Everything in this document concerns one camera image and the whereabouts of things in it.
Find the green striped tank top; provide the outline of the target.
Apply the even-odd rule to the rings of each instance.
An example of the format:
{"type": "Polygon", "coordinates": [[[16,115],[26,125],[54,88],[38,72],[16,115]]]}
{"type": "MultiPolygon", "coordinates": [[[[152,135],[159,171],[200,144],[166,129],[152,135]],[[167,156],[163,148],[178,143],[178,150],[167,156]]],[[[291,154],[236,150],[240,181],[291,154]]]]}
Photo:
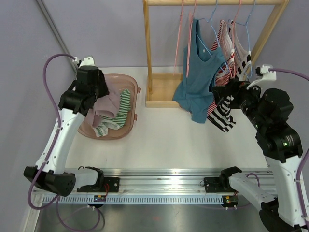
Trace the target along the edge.
{"type": "Polygon", "coordinates": [[[101,122],[97,127],[92,127],[97,137],[105,137],[109,131],[118,131],[124,127],[128,113],[131,111],[131,92],[128,88],[120,93],[120,107],[114,118],[101,116],[101,122]]]}

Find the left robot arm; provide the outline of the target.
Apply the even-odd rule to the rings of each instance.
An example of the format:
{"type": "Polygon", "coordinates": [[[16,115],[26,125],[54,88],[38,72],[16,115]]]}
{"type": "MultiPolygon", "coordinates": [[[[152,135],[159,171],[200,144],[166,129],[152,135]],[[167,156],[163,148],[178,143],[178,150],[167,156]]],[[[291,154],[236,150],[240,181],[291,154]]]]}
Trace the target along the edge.
{"type": "Polygon", "coordinates": [[[93,65],[83,65],[77,78],[60,97],[57,107],[56,127],[46,148],[34,166],[27,166],[24,177],[31,187],[68,196],[74,189],[90,188],[100,192],[104,188],[104,172],[95,167],[84,167],[75,172],[65,171],[67,156],[79,127],[98,97],[108,94],[102,70],[93,65]]]}

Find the mauve pink tank top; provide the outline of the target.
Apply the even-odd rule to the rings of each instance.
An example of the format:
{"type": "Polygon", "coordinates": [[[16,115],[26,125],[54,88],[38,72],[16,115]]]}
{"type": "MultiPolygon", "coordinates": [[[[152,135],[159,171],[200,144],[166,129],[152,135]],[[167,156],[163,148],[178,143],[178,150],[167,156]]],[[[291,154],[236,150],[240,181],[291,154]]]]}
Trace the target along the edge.
{"type": "Polygon", "coordinates": [[[92,127],[97,127],[101,122],[101,116],[114,118],[120,107],[120,93],[110,91],[109,95],[98,98],[93,108],[88,110],[85,121],[92,127]]]}

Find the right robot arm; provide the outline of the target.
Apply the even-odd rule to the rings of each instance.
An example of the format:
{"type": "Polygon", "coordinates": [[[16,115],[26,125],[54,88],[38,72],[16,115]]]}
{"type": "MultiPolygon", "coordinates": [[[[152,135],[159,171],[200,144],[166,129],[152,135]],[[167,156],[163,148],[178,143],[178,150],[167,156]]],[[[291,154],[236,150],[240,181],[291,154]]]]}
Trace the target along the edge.
{"type": "Polygon", "coordinates": [[[300,194],[305,188],[300,179],[304,157],[300,136],[287,123],[293,110],[289,95],[277,88],[262,91],[258,85],[237,79],[211,90],[218,106],[229,100],[230,107],[240,109],[256,129],[255,138],[273,173],[277,194],[263,191],[238,167],[220,172],[220,188],[243,195],[270,232],[308,230],[309,203],[300,194]]]}

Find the teal blue tank top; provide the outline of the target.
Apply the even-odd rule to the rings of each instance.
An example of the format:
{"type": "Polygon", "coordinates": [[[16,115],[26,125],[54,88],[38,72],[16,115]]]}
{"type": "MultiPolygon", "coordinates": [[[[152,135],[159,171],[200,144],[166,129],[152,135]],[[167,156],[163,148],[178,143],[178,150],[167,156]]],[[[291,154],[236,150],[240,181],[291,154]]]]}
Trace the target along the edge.
{"type": "Polygon", "coordinates": [[[172,100],[191,113],[192,121],[203,124],[214,100],[211,88],[215,86],[215,76],[225,63],[225,58],[223,52],[222,55],[217,53],[204,63],[201,52],[198,51],[201,49],[203,52],[203,47],[196,32],[202,39],[199,21],[193,19],[189,76],[186,78],[187,46],[183,51],[183,80],[177,86],[172,100]]]}

